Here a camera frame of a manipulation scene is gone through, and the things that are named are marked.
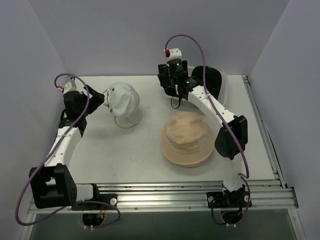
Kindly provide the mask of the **gold wire hat stand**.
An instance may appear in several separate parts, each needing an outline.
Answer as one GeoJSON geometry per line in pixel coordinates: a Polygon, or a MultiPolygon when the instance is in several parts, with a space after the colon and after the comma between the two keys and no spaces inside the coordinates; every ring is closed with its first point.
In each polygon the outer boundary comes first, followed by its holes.
{"type": "Polygon", "coordinates": [[[131,123],[126,117],[119,117],[119,116],[114,117],[114,123],[117,127],[121,129],[131,129],[137,125],[137,124],[131,123]]]}

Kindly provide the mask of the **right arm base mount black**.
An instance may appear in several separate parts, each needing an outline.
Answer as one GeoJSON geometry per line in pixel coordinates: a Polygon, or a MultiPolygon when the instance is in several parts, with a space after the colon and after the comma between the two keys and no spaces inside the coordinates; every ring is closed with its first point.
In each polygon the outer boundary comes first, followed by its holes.
{"type": "Polygon", "coordinates": [[[252,207],[252,201],[248,200],[247,191],[213,191],[207,192],[207,206],[212,209],[222,208],[246,208],[252,207]]]}

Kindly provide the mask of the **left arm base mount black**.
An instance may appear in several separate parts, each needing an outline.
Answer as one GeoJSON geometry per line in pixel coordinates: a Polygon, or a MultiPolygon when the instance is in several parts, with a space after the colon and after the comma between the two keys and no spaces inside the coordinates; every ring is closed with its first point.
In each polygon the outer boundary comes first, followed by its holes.
{"type": "Polygon", "coordinates": [[[71,207],[72,211],[114,210],[117,207],[118,195],[115,193],[101,194],[97,198],[85,200],[71,207]]]}

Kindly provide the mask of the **beige bucket hat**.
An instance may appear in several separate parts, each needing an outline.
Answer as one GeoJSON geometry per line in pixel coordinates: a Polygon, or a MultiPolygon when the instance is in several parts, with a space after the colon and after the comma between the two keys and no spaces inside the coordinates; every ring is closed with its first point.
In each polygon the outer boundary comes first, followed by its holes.
{"type": "Polygon", "coordinates": [[[196,112],[177,111],[163,126],[160,146],[164,157],[173,164],[193,164],[211,156],[215,134],[196,112]]]}

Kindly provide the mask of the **pink bucket hat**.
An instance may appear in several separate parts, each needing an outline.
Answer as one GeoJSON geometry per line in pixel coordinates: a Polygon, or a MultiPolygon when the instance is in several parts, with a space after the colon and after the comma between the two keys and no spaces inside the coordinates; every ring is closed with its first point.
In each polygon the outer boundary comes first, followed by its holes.
{"type": "Polygon", "coordinates": [[[198,167],[198,166],[200,166],[200,165],[202,165],[202,164],[204,164],[205,162],[207,162],[209,159],[210,159],[210,155],[207,157],[207,158],[205,158],[205,159],[203,159],[203,160],[199,160],[199,161],[197,161],[197,162],[195,162],[195,163],[190,163],[190,164],[181,164],[181,166],[182,167],[185,167],[185,168],[194,168],[194,167],[198,167]]]}

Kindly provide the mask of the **white baseball cap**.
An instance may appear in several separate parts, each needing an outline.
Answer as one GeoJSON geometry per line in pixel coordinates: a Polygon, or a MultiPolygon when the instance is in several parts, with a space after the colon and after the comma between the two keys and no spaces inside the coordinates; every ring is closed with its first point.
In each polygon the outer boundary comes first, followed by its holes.
{"type": "Polygon", "coordinates": [[[103,105],[108,108],[114,117],[127,118],[132,124],[138,125],[143,113],[140,109],[140,96],[132,85],[124,82],[115,82],[103,92],[103,105]]]}

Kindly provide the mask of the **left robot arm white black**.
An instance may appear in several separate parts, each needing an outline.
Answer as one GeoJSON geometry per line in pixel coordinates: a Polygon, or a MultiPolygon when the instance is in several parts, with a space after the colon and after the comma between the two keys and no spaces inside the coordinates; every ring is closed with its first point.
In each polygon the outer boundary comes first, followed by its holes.
{"type": "Polygon", "coordinates": [[[100,206],[97,185],[76,184],[68,169],[76,145],[84,135],[86,117],[105,101],[104,95],[89,85],[84,89],[88,94],[80,92],[69,82],[64,86],[64,109],[49,158],[39,171],[34,167],[29,171],[33,199],[38,209],[68,207],[77,202],[83,202],[90,210],[100,206]]]}

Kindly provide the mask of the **black hat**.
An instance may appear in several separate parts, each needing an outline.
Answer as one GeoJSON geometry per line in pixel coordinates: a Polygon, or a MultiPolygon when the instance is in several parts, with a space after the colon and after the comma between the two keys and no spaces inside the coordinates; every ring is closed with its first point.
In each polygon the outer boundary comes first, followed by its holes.
{"type": "MultiPolygon", "coordinates": [[[[203,66],[196,66],[192,72],[192,77],[203,80],[203,66]]],[[[210,66],[205,67],[205,84],[208,92],[218,100],[222,88],[222,75],[221,73],[210,66]]]]}

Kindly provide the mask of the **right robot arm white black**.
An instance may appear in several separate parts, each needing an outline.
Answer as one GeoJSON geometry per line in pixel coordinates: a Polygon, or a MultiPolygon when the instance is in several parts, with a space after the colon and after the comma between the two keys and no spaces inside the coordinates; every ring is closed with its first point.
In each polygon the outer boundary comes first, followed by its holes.
{"type": "Polygon", "coordinates": [[[196,106],[211,122],[219,126],[214,147],[224,158],[222,200],[227,206],[240,201],[238,191],[245,190],[249,167],[244,151],[248,143],[248,121],[229,111],[219,97],[227,76],[209,66],[197,66],[188,73],[188,63],[179,58],[158,65],[160,86],[169,97],[196,106]]]}

